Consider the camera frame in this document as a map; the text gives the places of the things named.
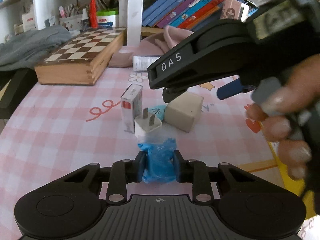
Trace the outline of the person's right hand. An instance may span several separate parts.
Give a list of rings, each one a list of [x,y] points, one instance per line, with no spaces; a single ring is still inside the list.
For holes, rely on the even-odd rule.
[[[278,157],[287,166],[289,177],[304,179],[306,163],[311,160],[311,149],[304,141],[289,140],[291,124],[286,114],[299,112],[319,100],[319,55],[314,55],[297,65],[284,87],[269,97],[263,106],[249,105],[249,119],[263,123],[267,141],[278,142]]]

